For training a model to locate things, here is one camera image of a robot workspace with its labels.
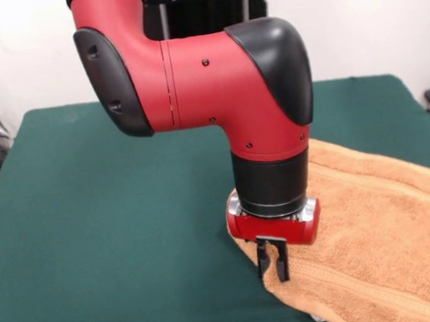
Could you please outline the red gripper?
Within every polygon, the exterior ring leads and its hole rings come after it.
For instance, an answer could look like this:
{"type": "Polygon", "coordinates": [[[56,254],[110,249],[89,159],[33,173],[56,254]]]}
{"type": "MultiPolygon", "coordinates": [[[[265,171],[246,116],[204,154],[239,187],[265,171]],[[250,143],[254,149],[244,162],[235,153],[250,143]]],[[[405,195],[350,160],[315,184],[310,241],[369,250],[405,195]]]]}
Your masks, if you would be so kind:
{"type": "Polygon", "coordinates": [[[243,214],[239,204],[229,205],[227,224],[230,234],[238,239],[256,241],[257,270],[259,279],[268,270],[270,261],[263,238],[276,247],[278,257],[276,269],[281,283],[290,280],[287,243],[311,245],[317,237],[321,203],[318,199],[307,199],[306,204],[296,214],[281,218],[260,218],[243,214]]]}

